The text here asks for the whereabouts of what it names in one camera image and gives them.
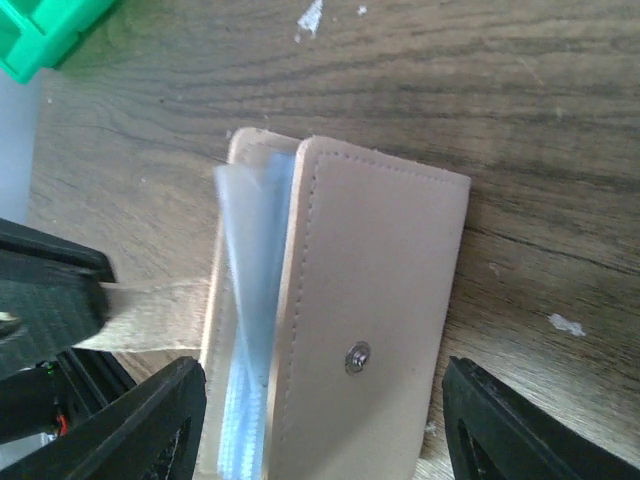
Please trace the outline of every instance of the green plastic basket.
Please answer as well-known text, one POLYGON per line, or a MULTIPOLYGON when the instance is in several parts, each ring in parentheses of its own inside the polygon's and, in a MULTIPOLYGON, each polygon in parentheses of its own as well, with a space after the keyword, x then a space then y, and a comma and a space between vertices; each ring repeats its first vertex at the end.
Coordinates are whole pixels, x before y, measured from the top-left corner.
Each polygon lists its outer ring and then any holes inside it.
POLYGON ((0 66, 20 83, 54 67, 114 0, 0 0, 0 66))

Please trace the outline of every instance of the beige wallet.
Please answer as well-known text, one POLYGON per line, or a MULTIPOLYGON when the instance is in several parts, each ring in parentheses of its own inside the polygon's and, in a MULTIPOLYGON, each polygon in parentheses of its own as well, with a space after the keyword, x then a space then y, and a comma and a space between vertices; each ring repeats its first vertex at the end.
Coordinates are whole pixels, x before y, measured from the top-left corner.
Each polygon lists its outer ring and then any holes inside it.
MULTIPOLYGON (((262 478, 410 479, 467 210, 468 177, 337 140, 246 128, 230 164, 295 152, 262 478)), ((195 478, 217 479, 237 311, 218 226, 195 478)))

